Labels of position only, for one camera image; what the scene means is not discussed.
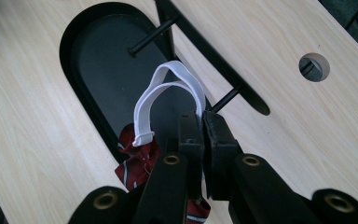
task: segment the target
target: metal hole grommet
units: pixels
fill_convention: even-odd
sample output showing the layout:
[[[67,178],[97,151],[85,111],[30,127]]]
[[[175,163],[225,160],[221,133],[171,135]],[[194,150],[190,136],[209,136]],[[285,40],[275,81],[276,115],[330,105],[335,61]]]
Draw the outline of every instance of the metal hole grommet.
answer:
[[[164,158],[164,162],[169,165],[175,165],[180,162],[180,159],[177,156],[167,156]]]
[[[324,196],[324,200],[327,202],[328,205],[340,212],[351,213],[354,211],[354,207],[350,202],[336,194],[328,194]]]
[[[252,156],[246,156],[242,159],[243,163],[250,166],[258,166],[260,165],[260,160]]]
[[[118,196],[114,192],[109,191],[107,193],[99,195],[94,199],[94,207],[96,209],[104,210],[115,205],[117,203],[117,200]]]

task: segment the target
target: red patterned cloth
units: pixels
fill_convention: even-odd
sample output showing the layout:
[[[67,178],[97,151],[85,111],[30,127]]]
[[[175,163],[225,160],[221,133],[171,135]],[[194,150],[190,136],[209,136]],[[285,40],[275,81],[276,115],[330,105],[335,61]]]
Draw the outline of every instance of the red patterned cloth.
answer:
[[[160,154],[155,138],[149,144],[133,147],[134,138],[133,123],[124,127],[118,138],[119,151],[129,154],[130,158],[121,163],[115,172],[128,190],[136,189],[146,182]],[[199,201],[189,200],[187,202],[187,224],[204,223],[210,211],[211,206],[203,198]]]

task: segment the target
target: round hole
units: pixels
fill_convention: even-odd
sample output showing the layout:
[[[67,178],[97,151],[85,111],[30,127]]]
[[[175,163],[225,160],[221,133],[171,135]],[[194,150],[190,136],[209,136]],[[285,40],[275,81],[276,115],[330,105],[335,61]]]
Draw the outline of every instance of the round hole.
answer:
[[[117,203],[117,195],[112,191],[101,194],[94,199],[94,207],[96,209],[104,210],[112,207]]]
[[[169,165],[175,165],[179,163],[180,159],[177,156],[167,156],[164,158],[164,162]]]
[[[343,212],[351,213],[354,211],[353,205],[347,200],[339,197],[338,195],[329,194],[324,197],[324,200],[334,209]]]
[[[244,157],[242,159],[242,161],[245,163],[245,164],[248,164],[250,166],[258,166],[260,165],[260,160],[258,160],[257,158],[255,157],[251,157],[251,156],[247,156],[247,157]]]
[[[318,53],[304,55],[298,63],[301,75],[309,81],[321,82],[330,74],[330,64]]]

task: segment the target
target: white strap loop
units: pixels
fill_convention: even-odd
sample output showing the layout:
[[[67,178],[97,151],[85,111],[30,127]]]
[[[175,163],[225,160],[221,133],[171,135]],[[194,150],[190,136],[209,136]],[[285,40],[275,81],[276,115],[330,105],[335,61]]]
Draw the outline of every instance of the white strap loop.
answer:
[[[168,71],[171,70],[180,81],[163,83]],[[206,106],[205,94],[199,81],[178,61],[171,61],[160,65],[152,80],[136,103],[133,120],[135,129],[134,147],[152,142],[154,133],[150,130],[150,109],[157,97],[171,86],[177,86],[190,92],[197,110],[196,115],[201,119]]]

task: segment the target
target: light wood surface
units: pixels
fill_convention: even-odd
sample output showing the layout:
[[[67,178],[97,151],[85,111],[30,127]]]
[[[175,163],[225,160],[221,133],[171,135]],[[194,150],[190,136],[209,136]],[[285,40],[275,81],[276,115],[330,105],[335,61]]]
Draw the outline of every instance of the light wood surface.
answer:
[[[117,166],[68,84],[59,45],[70,20],[102,1],[0,0],[0,203],[9,223],[65,223],[92,190],[121,186]],[[154,1],[126,1],[158,24]],[[225,107],[245,152],[267,159],[294,191],[343,190],[358,200],[358,45],[316,0],[175,0],[268,104]],[[181,59],[216,102],[229,85],[175,29]],[[326,80],[298,71],[311,52]],[[213,203],[208,223],[227,223]]]

